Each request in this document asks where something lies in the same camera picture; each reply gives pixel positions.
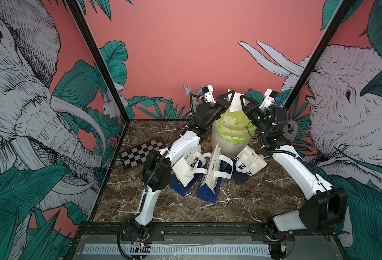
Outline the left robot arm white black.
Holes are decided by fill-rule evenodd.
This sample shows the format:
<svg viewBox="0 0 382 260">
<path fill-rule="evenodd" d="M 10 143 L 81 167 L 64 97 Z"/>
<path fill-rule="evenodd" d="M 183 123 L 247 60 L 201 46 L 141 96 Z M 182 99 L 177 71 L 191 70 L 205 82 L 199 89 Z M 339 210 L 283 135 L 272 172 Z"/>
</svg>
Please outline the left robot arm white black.
<svg viewBox="0 0 382 260">
<path fill-rule="evenodd" d="M 202 94 L 191 94 L 190 123 L 166 148 L 149 152 L 142 170 L 143 186 L 139 208 L 135 215 L 121 224 L 118 237 L 128 235 L 130 240 L 139 241 L 151 235 L 157 200 L 170 182 L 172 167 L 187 152 L 206 140 L 212 124 L 229 109 L 234 96 L 235 91 L 229 91 L 213 99 L 208 87 Z"/>
</svg>

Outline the navy white paper bag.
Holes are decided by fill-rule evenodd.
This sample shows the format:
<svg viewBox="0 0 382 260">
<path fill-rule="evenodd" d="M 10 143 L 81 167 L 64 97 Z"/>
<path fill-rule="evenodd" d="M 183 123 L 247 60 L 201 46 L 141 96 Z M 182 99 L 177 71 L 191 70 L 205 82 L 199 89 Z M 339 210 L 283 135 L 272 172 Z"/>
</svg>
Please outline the navy white paper bag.
<svg viewBox="0 0 382 260">
<path fill-rule="evenodd" d="M 233 160 L 221 154 L 219 145 L 215 146 L 211 154 L 207 173 L 196 191 L 196 197 L 209 203 L 216 203 L 219 197 L 223 179 L 231 179 Z"/>
<path fill-rule="evenodd" d="M 188 151 L 173 166 L 169 187 L 184 197 L 202 174 L 207 174 L 206 162 L 211 153 L 202 153 L 201 146 Z"/>
<path fill-rule="evenodd" d="M 257 154 L 255 150 L 246 146 L 233 159 L 234 169 L 232 171 L 232 179 L 241 185 L 248 181 L 251 177 L 266 167 L 267 162 L 264 157 Z"/>
</svg>

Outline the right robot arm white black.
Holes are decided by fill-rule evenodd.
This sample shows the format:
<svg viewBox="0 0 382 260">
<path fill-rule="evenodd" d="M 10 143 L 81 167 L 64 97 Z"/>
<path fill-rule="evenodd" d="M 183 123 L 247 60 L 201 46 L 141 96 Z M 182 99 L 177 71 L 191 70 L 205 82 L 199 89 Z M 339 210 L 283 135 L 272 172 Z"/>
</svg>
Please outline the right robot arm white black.
<svg viewBox="0 0 382 260">
<path fill-rule="evenodd" d="M 287 237 L 289 231 L 321 231 L 345 220 L 348 194 L 334 187 L 318 175 L 283 135 L 288 125 L 286 109 L 272 102 L 267 105 L 242 95 L 240 102 L 244 114 L 259 130 L 258 145 L 272 155 L 300 187 L 306 199 L 298 210 L 281 213 L 268 219 L 266 236 L 271 241 Z"/>
</svg>

